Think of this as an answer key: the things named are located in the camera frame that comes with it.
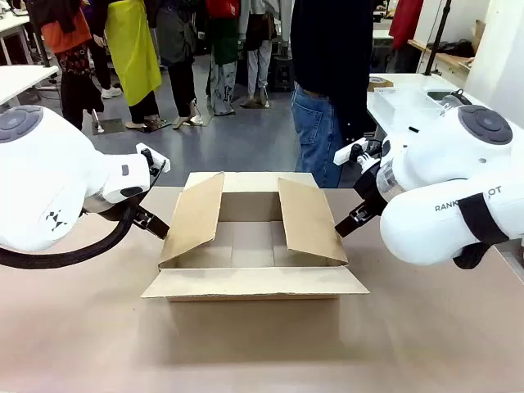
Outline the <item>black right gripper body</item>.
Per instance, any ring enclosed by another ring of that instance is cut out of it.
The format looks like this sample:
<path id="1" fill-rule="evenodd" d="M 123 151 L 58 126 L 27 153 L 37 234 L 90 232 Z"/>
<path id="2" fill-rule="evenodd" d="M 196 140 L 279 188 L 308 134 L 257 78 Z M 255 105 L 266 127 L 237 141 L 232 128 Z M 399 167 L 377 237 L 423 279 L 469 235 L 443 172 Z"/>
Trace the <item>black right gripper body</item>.
<path id="1" fill-rule="evenodd" d="M 377 187 L 377 173 L 380 164 L 377 162 L 365 170 L 354 185 L 354 190 L 363 200 L 355 209 L 359 214 L 381 214 L 386 208 L 387 201 Z"/>

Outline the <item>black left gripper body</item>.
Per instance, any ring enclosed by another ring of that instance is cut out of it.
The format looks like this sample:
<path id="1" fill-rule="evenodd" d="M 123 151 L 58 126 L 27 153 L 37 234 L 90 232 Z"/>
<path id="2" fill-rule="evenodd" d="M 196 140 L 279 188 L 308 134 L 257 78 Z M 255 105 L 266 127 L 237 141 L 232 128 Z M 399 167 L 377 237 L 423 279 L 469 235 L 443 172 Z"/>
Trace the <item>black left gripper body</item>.
<path id="1" fill-rule="evenodd" d="M 101 193 L 90 196 L 85 202 L 81 210 L 81 215 L 83 214 L 98 214 L 102 218 L 118 222 L 121 221 L 124 217 L 125 211 L 129 206 L 138 205 L 142 200 L 142 195 L 137 194 L 131 196 L 130 198 L 125 198 L 122 201 L 113 203 L 105 200 L 102 197 Z"/>

